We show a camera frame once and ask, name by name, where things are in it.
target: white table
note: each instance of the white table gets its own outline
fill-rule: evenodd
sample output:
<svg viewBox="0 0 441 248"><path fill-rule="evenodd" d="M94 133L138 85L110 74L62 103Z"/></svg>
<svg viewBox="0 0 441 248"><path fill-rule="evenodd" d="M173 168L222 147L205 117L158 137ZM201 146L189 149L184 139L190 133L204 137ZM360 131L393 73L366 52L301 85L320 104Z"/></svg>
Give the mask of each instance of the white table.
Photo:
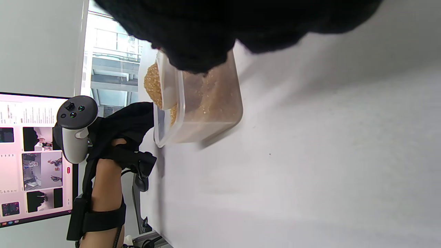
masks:
<svg viewBox="0 0 441 248"><path fill-rule="evenodd" d="M236 44L242 121L161 150L151 130L142 216L174 248L440 247L440 8L390 0L346 35Z"/></svg>

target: vr controller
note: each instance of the vr controller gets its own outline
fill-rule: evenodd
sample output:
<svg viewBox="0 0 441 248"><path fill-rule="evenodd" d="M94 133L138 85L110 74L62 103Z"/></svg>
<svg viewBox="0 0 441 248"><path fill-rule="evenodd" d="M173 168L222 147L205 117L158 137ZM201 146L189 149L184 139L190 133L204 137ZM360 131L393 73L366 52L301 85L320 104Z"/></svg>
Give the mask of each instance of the vr controller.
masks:
<svg viewBox="0 0 441 248"><path fill-rule="evenodd" d="M76 96L68 99L58 109L56 121L59 127L54 129L54 137L61 141L59 146L66 159L72 164L79 164L87 156L87 129L98 117L98 105L88 96Z"/></svg>

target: velcro strap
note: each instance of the velcro strap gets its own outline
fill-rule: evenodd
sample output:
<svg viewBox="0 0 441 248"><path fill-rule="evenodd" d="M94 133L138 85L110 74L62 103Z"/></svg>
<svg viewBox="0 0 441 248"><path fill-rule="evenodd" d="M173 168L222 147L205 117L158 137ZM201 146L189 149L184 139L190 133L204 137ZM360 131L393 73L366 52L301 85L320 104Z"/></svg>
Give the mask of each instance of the velcro strap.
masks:
<svg viewBox="0 0 441 248"><path fill-rule="evenodd" d="M84 216L83 232L99 232L123 226L126 222L126 204L117 210L107 212L87 212Z"/></svg>

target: controller trigger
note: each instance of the controller trigger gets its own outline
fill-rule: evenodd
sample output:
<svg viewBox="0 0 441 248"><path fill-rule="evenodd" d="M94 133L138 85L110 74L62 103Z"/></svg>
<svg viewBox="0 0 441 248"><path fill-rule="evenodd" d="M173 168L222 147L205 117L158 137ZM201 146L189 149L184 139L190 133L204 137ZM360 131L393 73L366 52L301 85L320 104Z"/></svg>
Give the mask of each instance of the controller trigger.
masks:
<svg viewBox="0 0 441 248"><path fill-rule="evenodd" d="M75 138L85 139L85 138L87 138L88 135L89 135L89 131L87 130L87 128L84 128L83 130L81 130L75 134Z"/></svg>

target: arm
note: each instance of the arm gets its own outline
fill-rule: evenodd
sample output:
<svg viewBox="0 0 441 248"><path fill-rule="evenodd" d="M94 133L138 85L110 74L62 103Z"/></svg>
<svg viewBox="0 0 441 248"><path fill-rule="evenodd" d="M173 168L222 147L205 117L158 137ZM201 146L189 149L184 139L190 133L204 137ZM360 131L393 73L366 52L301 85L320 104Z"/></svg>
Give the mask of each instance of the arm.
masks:
<svg viewBox="0 0 441 248"><path fill-rule="evenodd" d="M113 145L125 143L118 139ZM92 191L92 211L112 211L121 207L123 191L121 187L121 167L110 159L100 159L97 165L97 175ZM102 232L86 233L81 241L80 248L112 248L117 229ZM124 226L119 236L118 246L124 241Z"/></svg>

